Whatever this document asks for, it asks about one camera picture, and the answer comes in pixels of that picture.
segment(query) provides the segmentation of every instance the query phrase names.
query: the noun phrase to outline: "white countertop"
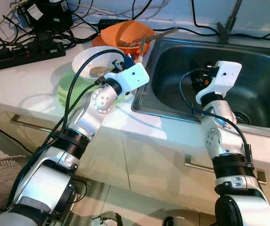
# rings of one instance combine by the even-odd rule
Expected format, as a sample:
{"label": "white countertop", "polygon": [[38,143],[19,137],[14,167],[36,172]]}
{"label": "white countertop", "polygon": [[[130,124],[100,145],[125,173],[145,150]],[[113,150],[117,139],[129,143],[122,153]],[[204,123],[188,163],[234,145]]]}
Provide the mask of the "white countertop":
{"label": "white countertop", "polygon": [[[92,31],[80,27],[74,32],[77,37],[87,37]],[[184,32],[176,32],[170,37],[216,41],[216,37],[200,37]],[[270,41],[263,40],[232,38],[230,42],[270,47]],[[64,108],[60,105],[56,95],[60,79],[63,73],[71,68],[73,58],[90,45],[91,42],[79,44],[66,51],[64,57],[0,70],[0,108],[45,120],[59,120],[64,113]],[[146,64],[149,54],[150,51],[144,57],[144,64]],[[133,112],[131,110],[132,100],[133,98],[130,98],[114,107],[111,114],[104,119],[103,129],[122,136],[152,139],[154,142],[170,148],[199,150],[199,155],[206,156],[207,151],[204,148],[199,124]],[[257,166],[270,168],[270,138],[252,134],[245,135],[252,145],[253,157]]]}

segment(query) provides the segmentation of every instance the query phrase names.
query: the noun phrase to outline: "stainless steel sink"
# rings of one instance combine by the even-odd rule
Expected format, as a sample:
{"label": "stainless steel sink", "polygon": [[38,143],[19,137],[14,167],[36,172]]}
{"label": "stainless steel sink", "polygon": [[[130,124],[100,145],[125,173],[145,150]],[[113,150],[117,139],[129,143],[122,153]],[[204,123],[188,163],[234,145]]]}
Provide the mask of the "stainless steel sink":
{"label": "stainless steel sink", "polygon": [[[270,48],[170,38],[157,40],[146,67],[150,82],[139,88],[132,109],[199,123],[199,115],[194,115],[184,104],[178,90],[178,82],[190,70],[189,63],[193,59],[200,67],[207,61],[212,64],[218,60],[241,63],[241,73],[226,100],[243,131],[270,136]],[[184,93],[195,107],[200,108],[189,79]]]}

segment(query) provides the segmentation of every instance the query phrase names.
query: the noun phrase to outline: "metal handle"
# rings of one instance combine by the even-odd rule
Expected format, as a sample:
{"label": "metal handle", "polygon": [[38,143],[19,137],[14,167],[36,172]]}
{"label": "metal handle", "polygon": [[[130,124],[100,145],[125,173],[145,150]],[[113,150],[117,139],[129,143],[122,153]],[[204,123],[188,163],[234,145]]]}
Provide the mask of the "metal handle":
{"label": "metal handle", "polygon": [[[193,169],[203,170],[203,171],[206,171],[206,172],[214,173],[214,169],[213,168],[191,163],[191,155],[188,155],[188,154],[185,155],[185,164],[184,165],[187,166],[187,167],[193,168]],[[257,177],[258,177],[257,178],[258,179],[258,182],[261,185],[267,185],[266,176],[265,176],[265,173],[264,172],[257,171]]]}
{"label": "metal handle", "polygon": [[34,124],[19,121],[19,119],[20,119],[20,115],[15,114],[11,118],[11,120],[9,122],[13,123],[13,124],[16,124],[16,125],[19,125],[19,126],[25,126],[25,127],[29,127],[29,128],[33,128],[33,129],[42,130],[42,131],[45,131],[45,132],[51,132],[50,128],[46,128],[46,127],[43,127],[43,126],[37,126],[37,125],[34,125]]}

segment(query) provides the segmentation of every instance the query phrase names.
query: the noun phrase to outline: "tiled floor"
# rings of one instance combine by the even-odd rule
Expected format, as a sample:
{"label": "tiled floor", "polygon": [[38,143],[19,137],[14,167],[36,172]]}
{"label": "tiled floor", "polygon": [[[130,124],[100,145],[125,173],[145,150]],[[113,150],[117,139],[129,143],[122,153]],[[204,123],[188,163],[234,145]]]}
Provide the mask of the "tiled floor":
{"label": "tiled floor", "polygon": [[167,202],[88,180],[89,193],[76,203],[71,226],[90,225],[90,219],[102,212],[119,213],[123,226],[162,226],[167,216],[180,216],[184,226],[209,226],[215,217],[187,210]]}

